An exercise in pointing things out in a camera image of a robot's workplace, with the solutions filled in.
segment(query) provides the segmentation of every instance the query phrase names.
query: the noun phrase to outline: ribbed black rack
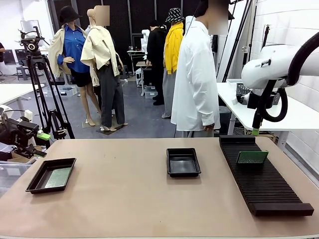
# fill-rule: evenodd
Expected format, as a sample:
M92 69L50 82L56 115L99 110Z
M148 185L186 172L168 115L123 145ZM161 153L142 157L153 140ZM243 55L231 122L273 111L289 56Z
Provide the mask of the ribbed black rack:
M254 136L221 135L220 147L243 195L255 216L312 216L314 209L302 203L272 163L237 164L240 151L261 151Z

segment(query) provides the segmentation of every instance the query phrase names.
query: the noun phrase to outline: small table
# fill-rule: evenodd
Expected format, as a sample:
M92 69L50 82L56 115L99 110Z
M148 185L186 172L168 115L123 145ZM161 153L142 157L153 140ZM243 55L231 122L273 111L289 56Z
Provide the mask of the small table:
M17 102L21 115L24 116L21 101L28 101L29 99L22 96L32 91L32 84L0 84L0 105Z
M129 54L130 58L131 58L131 62L132 62L132 74L134 75L135 74L135 71L134 71L134 62L133 62L133 57L134 55L141 55L141 57L143 57L145 55L145 52L143 51L132 51L132 50L129 50L127 51L127 53Z
M271 140L257 137L256 143L313 206L312 217L254 217L218 138L63 139L0 198L0 238L318 237L319 189ZM195 148L202 174L170 178L167 148ZM64 192L25 191L44 160L70 157L76 162Z
M145 61L139 61L136 64L136 67L140 67L141 68L141 79L142 79L142 93L141 96L144 96L144 75L143 75L143 67L149 67L148 65L146 65Z
M236 99L237 83L217 83L218 94L232 112L231 120L228 128L228 135L232 135L236 118L243 124L246 129L253 130L253 119L255 111L247 108L241 103L232 103ZM272 116L279 115L281 110L281 100L277 106L268 109L267 112ZM284 150L287 137L290 131L302 130L318 130L319 129L319 113L310 107L288 97L288 112L284 120L280 122L270 122L263 120L260 131L279 131L278 147Z

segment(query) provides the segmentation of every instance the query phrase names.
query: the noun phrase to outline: rectangular black tray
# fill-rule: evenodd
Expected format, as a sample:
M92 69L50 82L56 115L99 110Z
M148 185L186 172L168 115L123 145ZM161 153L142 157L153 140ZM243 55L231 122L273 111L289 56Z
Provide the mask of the rectangular black tray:
M35 176L33 177L33 179L31 180L28 188L26 189L26 192L30 192L32 194L38 194L38 193L64 191L69 181L75 161L76 161L76 158L65 158L65 159L44 161L42 165L40 166L39 170L37 171L37 173L35 174ZM62 181L64 181L63 185L52 186L47 188L45 187L48 183L50 183L49 179L54 170L66 169L66 168L70 168L70 170L69 172L66 172L67 175L64 176L67 178L66 179L62 178Z
M195 149L167 149L167 173L171 177L197 177L201 171Z
M303 203L266 158L263 164L237 164L240 151L261 151L254 136L221 135L220 147L249 211L255 216L311 216Z

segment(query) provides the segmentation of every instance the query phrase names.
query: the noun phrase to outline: gray pants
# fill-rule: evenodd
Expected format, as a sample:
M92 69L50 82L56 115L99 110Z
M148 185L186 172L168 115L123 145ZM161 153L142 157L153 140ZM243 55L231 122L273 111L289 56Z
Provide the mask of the gray pants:
M112 109L118 124L125 123L123 89L120 77L114 76L112 65L98 70L102 96L102 125L112 126Z
M210 138L214 137L214 131L182 131L182 138Z
M165 113L163 117L171 116L171 108L173 106L174 88L175 88L176 72L169 75L167 69L164 68L163 78L163 95L165 103Z

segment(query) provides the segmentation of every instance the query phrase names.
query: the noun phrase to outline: black shorts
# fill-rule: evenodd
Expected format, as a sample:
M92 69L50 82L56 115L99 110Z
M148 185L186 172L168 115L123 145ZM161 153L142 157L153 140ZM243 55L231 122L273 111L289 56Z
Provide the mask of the black shorts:
M90 75L90 72L76 72L72 69L71 70L71 75L74 78L74 81L78 87L85 87L87 86L90 82L92 82L92 78Z

